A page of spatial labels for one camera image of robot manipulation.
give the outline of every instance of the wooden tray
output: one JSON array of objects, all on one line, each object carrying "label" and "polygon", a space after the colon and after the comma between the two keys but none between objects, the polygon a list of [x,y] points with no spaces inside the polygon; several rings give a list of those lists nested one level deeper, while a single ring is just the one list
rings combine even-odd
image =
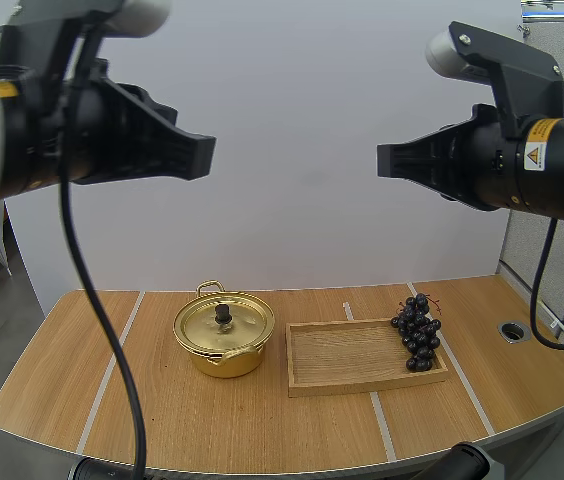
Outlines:
[{"label": "wooden tray", "polygon": [[386,319],[287,324],[286,352],[289,397],[412,387],[449,376],[440,355],[428,372],[409,372],[410,354]]}]

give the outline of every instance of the gold pot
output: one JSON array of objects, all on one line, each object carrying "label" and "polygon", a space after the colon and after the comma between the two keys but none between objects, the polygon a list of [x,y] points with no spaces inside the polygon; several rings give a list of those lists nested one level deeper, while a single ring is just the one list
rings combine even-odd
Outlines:
[{"label": "gold pot", "polygon": [[[202,293],[211,285],[218,292]],[[217,280],[202,283],[195,300],[175,317],[175,338],[190,354],[193,365],[212,377],[239,377],[254,370],[275,318],[266,303],[253,295],[226,292]]]}]

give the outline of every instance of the pot handle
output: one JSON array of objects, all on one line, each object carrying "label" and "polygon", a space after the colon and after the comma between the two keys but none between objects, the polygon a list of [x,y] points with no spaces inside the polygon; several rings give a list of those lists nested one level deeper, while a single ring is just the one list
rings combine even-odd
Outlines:
[{"label": "pot handle", "polygon": [[238,348],[235,350],[229,350],[228,352],[224,353],[222,357],[220,357],[218,360],[207,358],[207,361],[220,367],[232,358],[239,357],[241,355],[249,355],[253,353],[258,353],[258,349],[252,346],[246,348]]},{"label": "pot handle", "polygon": [[222,286],[222,284],[220,282],[218,282],[217,280],[207,280],[206,282],[202,282],[200,285],[198,285],[198,288],[195,290],[195,298],[199,298],[202,296],[202,292],[200,292],[200,290],[202,290],[205,287],[210,287],[212,285],[215,285],[216,287],[218,287],[220,289],[221,292],[224,292],[224,286]]}]

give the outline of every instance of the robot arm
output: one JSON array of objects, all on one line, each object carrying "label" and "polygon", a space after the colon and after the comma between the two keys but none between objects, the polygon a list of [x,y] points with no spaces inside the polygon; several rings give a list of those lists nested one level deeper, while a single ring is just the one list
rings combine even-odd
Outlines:
[{"label": "robot arm", "polygon": [[140,87],[109,80],[104,60],[88,65],[75,124],[67,124],[64,76],[78,38],[95,28],[106,36],[149,35],[170,5],[21,0],[0,29],[0,199],[58,183],[61,140],[68,134],[68,173],[76,183],[208,175],[215,138],[177,128],[175,109],[155,103]]},{"label": "robot arm", "polygon": [[378,146],[378,175],[405,178],[478,210],[564,220],[564,80],[544,52],[453,22],[427,48],[439,74],[490,85],[495,106],[404,144]]}]

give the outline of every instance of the white stripe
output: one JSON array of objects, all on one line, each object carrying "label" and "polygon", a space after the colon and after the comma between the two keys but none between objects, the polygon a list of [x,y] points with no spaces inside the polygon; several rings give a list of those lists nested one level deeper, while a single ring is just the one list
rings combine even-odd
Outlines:
[{"label": "white stripe", "polygon": [[349,302],[344,302],[342,304],[342,306],[344,307],[344,313],[346,313],[346,319],[350,322],[353,321],[353,312],[351,311],[351,305],[349,305]]},{"label": "white stripe", "polygon": [[[407,285],[411,289],[411,293],[413,294],[413,296],[418,294],[417,290],[415,289],[415,287],[411,282],[407,283]],[[427,314],[427,317],[433,319],[430,313]],[[475,407],[475,410],[478,412],[478,415],[480,417],[480,420],[482,420],[482,424],[484,425],[486,432],[489,435],[495,435],[495,430],[493,429],[493,426],[489,421],[489,417],[486,416],[486,412],[484,411],[484,408],[482,408],[482,404],[480,403],[480,400],[478,400],[478,397],[475,394],[473,387],[469,383],[469,379],[466,378],[466,375],[464,374],[464,370],[462,370],[462,367],[460,366],[460,362],[458,362],[458,359],[455,358],[455,355],[453,355],[453,351],[451,350],[451,347],[446,341],[446,338],[444,338],[444,335],[442,335],[441,331],[438,331],[438,338],[440,339],[440,344],[446,351],[446,354],[449,356],[451,363],[455,367],[455,371],[458,373],[458,376],[460,377],[460,381],[462,382],[462,385],[464,385],[464,389],[466,390],[466,393],[469,395],[471,402],[473,402],[473,406]]]},{"label": "white stripe", "polygon": [[[346,319],[353,321],[353,312],[351,311],[351,305],[349,305],[349,302],[344,302],[342,306],[344,307],[344,312],[346,313]],[[378,396],[378,392],[369,392],[369,395],[371,395],[373,411],[375,412],[375,418],[378,421],[378,428],[380,429],[380,435],[382,436],[382,442],[384,443],[386,459],[389,462],[395,462],[397,460],[397,457],[395,456],[395,448],[393,448],[393,440],[391,440],[389,425],[386,423],[386,417],[384,416],[384,411],[382,410],[380,397]]]},{"label": "white stripe", "polygon": [[384,417],[384,410],[382,410],[382,404],[380,403],[380,397],[378,396],[378,392],[371,392],[371,402],[373,403],[375,418],[378,419],[378,426],[380,427],[380,434],[382,435],[382,441],[384,442],[384,450],[386,451],[386,459],[389,462],[395,462],[397,461],[397,457],[395,456],[395,448],[393,448],[393,440],[391,440],[389,425],[386,423],[386,418]]},{"label": "white stripe", "polygon": [[[144,291],[141,291],[140,295],[138,295],[138,299],[135,301],[135,306],[133,307],[131,315],[129,316],[129,319],[124,326],[124,330],[122,330],[122,334],[120,335],[120,345],[124,345],[124,341],[126,340],[126,337],[131,330],[131,325],[133,325],[135,315],[140,309],[140,304],[142,303],[142,299],[144,298],[144,293]],[[84,447],[86,446],[86,442],[89,439],[91,427],[93,427],[95,416],[97,415],[98,409],[100,408],[100,403],[102,402],[102,397],[104,397],[106,386],[109,384],[109,379],[111,378],[111,374],[113,373],[113,367],[115,367],[115,363],[115,356],[111,355],[109,364],[107,365],[106,370],[104,371],[104,376],[102,377],[102,381],[100,382],[100,388],[98,388],[98,393],[95,394],[93,405],[91,405],[91,411],[89,412],[89,416],[86,419],[86,423],[84,424],[84,430],[82,430],[82,436],[80,437],[78,448],[75,450],[75,453],[77,453],[78,455],[82,455],[82,453],[84,452]]]}]

